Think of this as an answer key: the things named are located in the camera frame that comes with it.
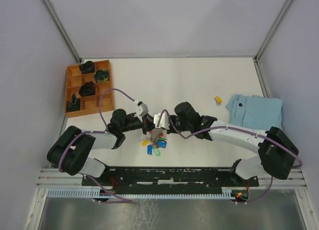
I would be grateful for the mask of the bunch of coloured key tags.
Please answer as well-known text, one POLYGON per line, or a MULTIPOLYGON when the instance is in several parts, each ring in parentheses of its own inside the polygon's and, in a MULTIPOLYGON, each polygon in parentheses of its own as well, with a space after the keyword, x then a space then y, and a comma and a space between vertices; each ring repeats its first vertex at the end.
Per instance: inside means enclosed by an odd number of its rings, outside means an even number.
POLYGON ((162 133, 155 138, 147 137, 140 140, 141 146, 147 148, 147 155, 161 156, 161 149, 167 147, 167 137, 162 133))

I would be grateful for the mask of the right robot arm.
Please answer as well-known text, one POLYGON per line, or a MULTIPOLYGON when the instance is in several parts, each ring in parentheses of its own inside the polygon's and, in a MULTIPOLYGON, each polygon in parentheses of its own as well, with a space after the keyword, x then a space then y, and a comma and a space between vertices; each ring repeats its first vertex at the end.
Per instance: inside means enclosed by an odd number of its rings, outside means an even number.
POLYGON ((240 186, 253 176, 271 176, 286 180, 294 168, 299 168, 295 162, 301 163, 298 158, 299 150, 277 127, 269 130, 252 130, 228 124, 208 115, 200 115, 188 102, 178 104, 175 114, 167 111, 161 113, 160 123, 169 132, 181 134, 190 132, 190 136, 209 141, 229 143, 247 149, 255 154, 248 159, 239 159, 229 172, 229 181, 240 186))

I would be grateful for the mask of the yellow key tag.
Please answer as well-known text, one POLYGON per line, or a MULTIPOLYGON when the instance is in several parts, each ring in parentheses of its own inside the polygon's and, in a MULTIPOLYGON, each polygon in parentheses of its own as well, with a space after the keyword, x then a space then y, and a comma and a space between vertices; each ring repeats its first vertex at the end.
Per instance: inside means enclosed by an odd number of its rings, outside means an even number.
POLYGON ((217 106, 220 106, 222 104, 222 99, 219 96, 216 96, 214 98, 214 100, 215 100, 217 106))

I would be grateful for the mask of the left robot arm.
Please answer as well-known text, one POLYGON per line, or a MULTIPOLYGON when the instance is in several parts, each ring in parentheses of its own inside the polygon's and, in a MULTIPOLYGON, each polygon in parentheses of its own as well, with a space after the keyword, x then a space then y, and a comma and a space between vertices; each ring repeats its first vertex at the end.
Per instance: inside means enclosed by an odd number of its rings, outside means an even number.
POLYGON ((127 114, 124 109, 116 109, 106 131, 82 131, 73 125, 68 127, 50 148, 47 160, 70 176, 90 175, 99 185, 106 185, 110 181, 110 172, 104 163, 90 158, 90 152, 117 149, 126 139, 125 132, 141 129, 146 134, 154 128, 154 118, 150 114, 140 117, 136 113, 127 114))

